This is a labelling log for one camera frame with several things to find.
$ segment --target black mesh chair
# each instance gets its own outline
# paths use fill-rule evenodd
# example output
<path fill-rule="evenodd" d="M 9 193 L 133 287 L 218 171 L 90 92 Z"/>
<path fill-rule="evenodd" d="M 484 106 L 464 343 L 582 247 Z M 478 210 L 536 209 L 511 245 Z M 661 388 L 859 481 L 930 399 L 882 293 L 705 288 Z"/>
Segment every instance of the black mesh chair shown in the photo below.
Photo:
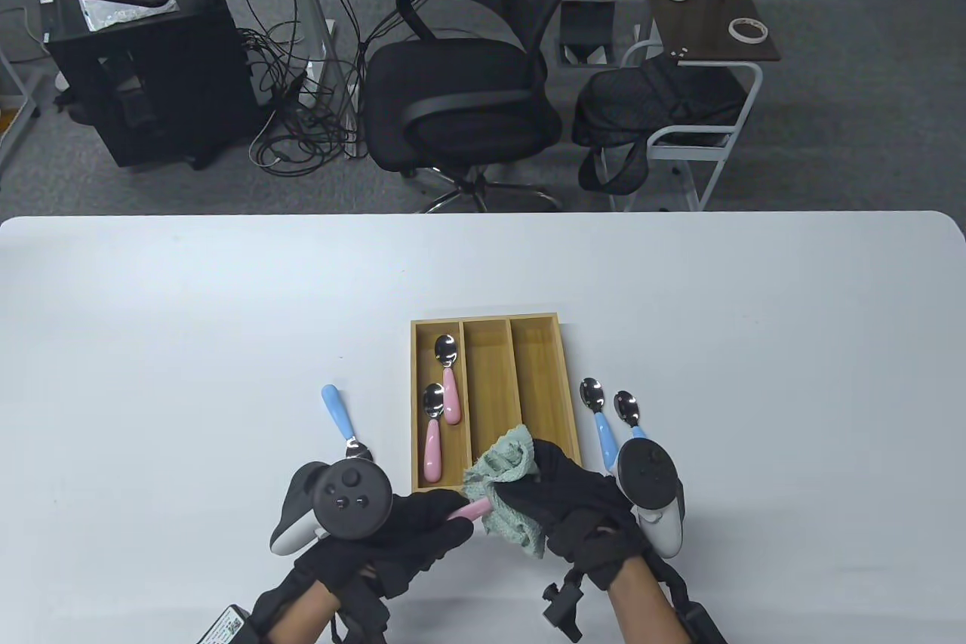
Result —
<path fill-rule="evenodd" d="M 470 0 L 497 13 L 521 48 L 497 40 L 437 38 L 417 15 L 414 0 L 396 0 L 417 40 L 373 53 L 362 95 L 369 154 L 384 171 L 412 175 L 431 168 L 455 188 L 433 212 L 460 196 L 486 211 L 488 190 L 558 200 L 534 186 L 487 182 L 474 167 L 518 161 L 560 139 L 562 123 L 546 101 L 546 25 L 562 0 Z"/>

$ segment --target vr controller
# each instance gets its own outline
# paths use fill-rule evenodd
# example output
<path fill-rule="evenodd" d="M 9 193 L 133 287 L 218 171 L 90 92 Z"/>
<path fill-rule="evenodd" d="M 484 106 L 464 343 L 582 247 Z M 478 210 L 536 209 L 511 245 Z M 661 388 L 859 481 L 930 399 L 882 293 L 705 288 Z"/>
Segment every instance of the vr controller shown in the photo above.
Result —
<path fill-rule="evenodd" d="M 292 476 L 269 548 L 288 556 L 317 538 L 366 538 L 382 527 L 391 510 L 392 485 L 373 461 L 310 462 Z"/>
<path fill-rule="evenodd" d="M 670 455 L 650 438 L 632 437 L 613 472 L 654 550 L 663 559 L 676 556 L 684 543 L 684 485 Z"/>

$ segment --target wooden cutlery tray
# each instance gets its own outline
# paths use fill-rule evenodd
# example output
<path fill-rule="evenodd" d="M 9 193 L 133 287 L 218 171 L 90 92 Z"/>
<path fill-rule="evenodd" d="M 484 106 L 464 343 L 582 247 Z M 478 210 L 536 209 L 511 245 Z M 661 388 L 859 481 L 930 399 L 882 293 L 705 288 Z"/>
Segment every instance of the wooden cutlery tray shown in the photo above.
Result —
<path fill-rule="evenodd" d="M 463 419 L 439 421 L 442 478 L 423 477 L 429 417 L 422 409 L 427 385 L 442 382 L 435 340 L 452 334 L 459 345 L 453 365 Z M 551 440 L 580 463 L 570 382 L 556 315 L 432 319 L 413 322 L 413 490 L 463 487 L 463 471 L 507 430 L 527 424 L 532 436 Z"/>

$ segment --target gray carpet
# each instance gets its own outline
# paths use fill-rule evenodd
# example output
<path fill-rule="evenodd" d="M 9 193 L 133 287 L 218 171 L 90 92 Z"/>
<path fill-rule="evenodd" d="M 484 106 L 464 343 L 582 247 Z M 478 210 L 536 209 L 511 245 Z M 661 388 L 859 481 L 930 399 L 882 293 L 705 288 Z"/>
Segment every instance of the gray carpet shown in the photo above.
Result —
<path fill-rule="evenodd" d="M 0 0 L 0 8 L 31 0 Z M 251 0 L 263 22 L 291 16 L 289 0 Z M 615 31 L 631 41 L 642 0 L 617 0 Z M 903 209 L 944 211 L 966 227 L 966 1 L 756 0 L 784 60 L 765 67 L 755 115 L 735 149 L 711 209 Z M 346 18 L 339 23 L 347 54 Z M 229 0 L 239 26 L 253 26 L 244 0 Z M 363 29 L 392 0 L 352 0 Z M 438 1 L 433 26 L 486 34 L 503 30 L 461 2 Z M 0 43 L 14 57 L 35 53 L 17 14 L 0 15 Z M 552 40 L 555 29 L 548 33 Z M 392 39 L 405 37 L 399 31 Z M 552 71 L 552 101 L 567 115 L 580 72 Z M 568 209 L 604 210 L 577 188 L 582 151 L 560 144 L 497 175 L 541 182 Z M 703 174 L 698 168 L 697 175 Z M 0 220 L 38 214 L 338 213 L 417 209 L 441 191 L 401 180 L 369 161 L 337 162 L 281 179 L 253 167 L 246 146 L 206 171 L 184 164 L 117 168 L 90 128 L 49 105 L 3 170 Z"/>

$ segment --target black glove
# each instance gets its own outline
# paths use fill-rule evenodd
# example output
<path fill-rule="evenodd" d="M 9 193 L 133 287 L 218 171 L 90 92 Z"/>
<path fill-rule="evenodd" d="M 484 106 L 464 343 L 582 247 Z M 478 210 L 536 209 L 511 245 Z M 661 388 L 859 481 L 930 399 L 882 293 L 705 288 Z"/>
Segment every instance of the black glove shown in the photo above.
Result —
<path fill-rule="evenodd" d="M 584 470 L 555 444 L 534 440 L 534 451 L 539 476 L 501 482 L 497 494 L 540 524 L 553 553 L 610 588 L 624 562 L 648 549 L 631 502 L 613 476 Z"/>
<path fill-rule="evenodd" d="M 358 602 L 358 596 L 347 587 L 358 585 L 359 581 L 376 596 L 399 596 L 418 572 L 427 571 L 446 552 L 472 536 L 473 524 L 469 520 L 446 520 L 466 503 L 468 500 L 453 490 L 393 496 L 389 519 L 376 534 L 361 541 L 323 538 L 296 559 L 292 572 L 280 585 L 259 596 L 248 622 L 259 634 L 267 634 L 284 609 L 299 599 L 313 581 L 322 582 L 343 599 L 344 607 L 347 602 L 340 594 L 349 593 Z"/>

